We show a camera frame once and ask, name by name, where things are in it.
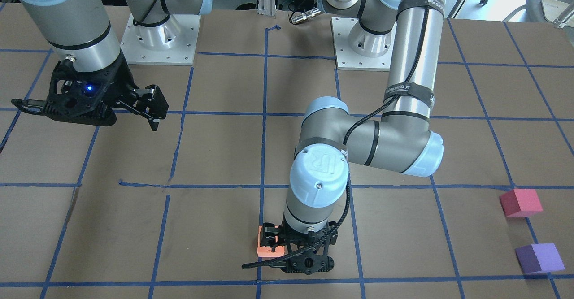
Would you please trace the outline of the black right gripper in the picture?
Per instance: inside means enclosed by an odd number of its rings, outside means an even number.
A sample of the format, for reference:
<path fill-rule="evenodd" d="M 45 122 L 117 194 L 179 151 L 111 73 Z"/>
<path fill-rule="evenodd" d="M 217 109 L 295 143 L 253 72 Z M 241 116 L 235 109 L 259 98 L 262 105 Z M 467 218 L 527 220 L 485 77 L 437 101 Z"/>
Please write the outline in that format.
<path fill-rule="evenodd" d="M 122 52 L 98 71 L 78 72 L 76 64 L 71 55 L 56 64 L 45 101 L 12 99 L 12 104 L 23 113 L 93 126 L 112 126 L 116 122 L 112 108 L 123 108 L 146 118 L 152 131 L 158 129 L 169 105 L 158 85 L 136 87 Z"/>

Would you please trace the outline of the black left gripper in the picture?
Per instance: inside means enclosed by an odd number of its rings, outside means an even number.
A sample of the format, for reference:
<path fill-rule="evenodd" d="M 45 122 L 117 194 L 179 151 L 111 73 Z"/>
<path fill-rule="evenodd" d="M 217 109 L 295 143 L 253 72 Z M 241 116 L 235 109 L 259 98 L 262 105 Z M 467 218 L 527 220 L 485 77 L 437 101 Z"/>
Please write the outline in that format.
<path fill-rule="evenodd" d="M 315 272 L 329 272 L 334 268 L 334 260 L 328 255 L 331 245 L 336 244 L 339 223 L 330 221 L 318 232 L 310 231 L 307 234 L 298 232 L 287 225 L 276 226 L 273 223 L 264 223 L 264 235 L 275 239 L 271 233 L 277 235 L 278 242 L 272 245 L 285 246 L 286 254 L 278 258 L 264 259 L 263 261 L 243 264 L 243 269 L 269 266 L 281 269 L 286 273 L 303 273 L 306 275 Z"/>

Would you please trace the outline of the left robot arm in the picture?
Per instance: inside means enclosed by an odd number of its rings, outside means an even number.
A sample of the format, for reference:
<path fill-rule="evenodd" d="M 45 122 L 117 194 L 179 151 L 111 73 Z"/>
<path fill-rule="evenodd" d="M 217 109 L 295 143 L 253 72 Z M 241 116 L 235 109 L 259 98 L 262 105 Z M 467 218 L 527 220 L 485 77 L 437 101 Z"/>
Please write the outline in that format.
<path fill-rule="evenodd" d="M 429 129 L 436 103 L 434 84 L 444 21 L 445 0 L 317 0 L 326 13 L 357 19 L 353 49 L 364 56 L 373 40 L 394 35 L 390 73 L 382 106 L 363 118 L 350 115 L 340 99 L 313 100 L 301 124 L 290 170 L 283 221 L 264 223 L 258 244 L 285 254 L 243 264 L 269 266 L 286 273 L 329 272 L 330 246 L 351 202 L 350 163 L 410 176 L 436 172 L 443 140 Z"/>

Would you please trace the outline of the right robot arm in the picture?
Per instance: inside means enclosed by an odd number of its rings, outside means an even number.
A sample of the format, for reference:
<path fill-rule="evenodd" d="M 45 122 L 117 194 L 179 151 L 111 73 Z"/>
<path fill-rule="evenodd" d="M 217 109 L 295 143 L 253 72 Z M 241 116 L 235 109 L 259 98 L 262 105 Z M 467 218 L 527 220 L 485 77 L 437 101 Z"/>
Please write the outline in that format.
<path fill-rule="evenodd" d="M 156 131 L 169 109 L 156 84 L 140 88 L 129 64 L 191 65 L 201 15 L 213 0 L 126 0 L 122 40 L 102 0 L 20 0 L 59 56 L 47 99 L 12 99 L 23 113 L 81 125 L 112 126 L 115 108 L 145 118 Z"/>

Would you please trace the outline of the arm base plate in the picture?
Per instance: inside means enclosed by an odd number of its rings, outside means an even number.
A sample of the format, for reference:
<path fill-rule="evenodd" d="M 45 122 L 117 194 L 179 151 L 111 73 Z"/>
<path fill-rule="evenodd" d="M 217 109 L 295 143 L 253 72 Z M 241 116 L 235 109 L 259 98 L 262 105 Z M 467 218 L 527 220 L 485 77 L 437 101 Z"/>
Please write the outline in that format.
<path fill-rule="evenodd" d="M 396 25 L 378 35 L 365 31 L 356 18 L 333 17 L 331 27 L 339 70 L 390 70 Z"/>
<path fill-rule="evenodd" d="M 121 49 L 131 65 L 192 66 L 196 51 L 201 16 L 171 15 L 163 25 L 133 25 L 130 15 Z"/>

